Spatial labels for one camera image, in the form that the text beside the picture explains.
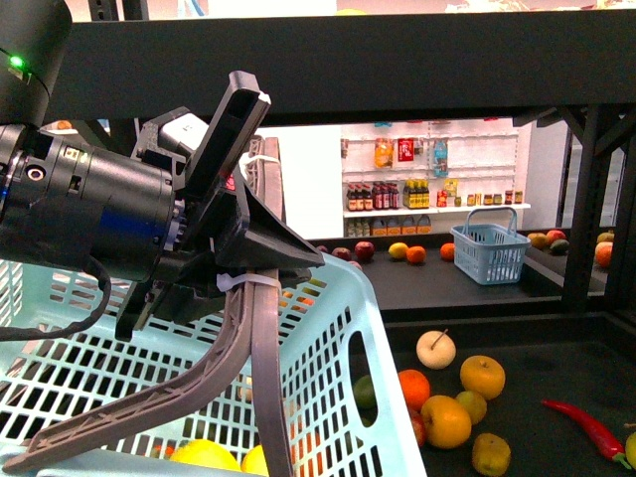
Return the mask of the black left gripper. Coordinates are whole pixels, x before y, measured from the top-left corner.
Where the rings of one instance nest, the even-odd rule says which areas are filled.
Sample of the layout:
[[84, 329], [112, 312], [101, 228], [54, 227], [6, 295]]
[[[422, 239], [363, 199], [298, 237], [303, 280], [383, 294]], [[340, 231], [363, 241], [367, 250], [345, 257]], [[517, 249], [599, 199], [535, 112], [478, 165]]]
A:
[[173, 196], [162, 252], [148, 277], [132, 285], [120, 310], [116, 338], [131, 339], [151, 315], [186, 322], [178, 309], [222, 291], [219, 274], [278, 269], [296, 284], [323, 255], [258, 198], [239, 159], [271, 101], [255, 75], [235, 71], [210, 122], [179, 107], [147, 121], [134, 155], [169, 173]]

